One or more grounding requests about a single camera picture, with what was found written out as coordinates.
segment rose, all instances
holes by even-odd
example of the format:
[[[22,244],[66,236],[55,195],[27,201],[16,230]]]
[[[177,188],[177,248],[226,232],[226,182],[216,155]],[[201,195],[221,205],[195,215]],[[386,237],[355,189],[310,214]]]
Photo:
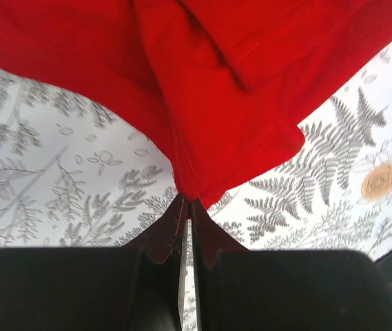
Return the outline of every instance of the rose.
[[[377,200],[392,189],[392,163],[376,167],[366,176],[362,183],[361,194],[367,200]]]

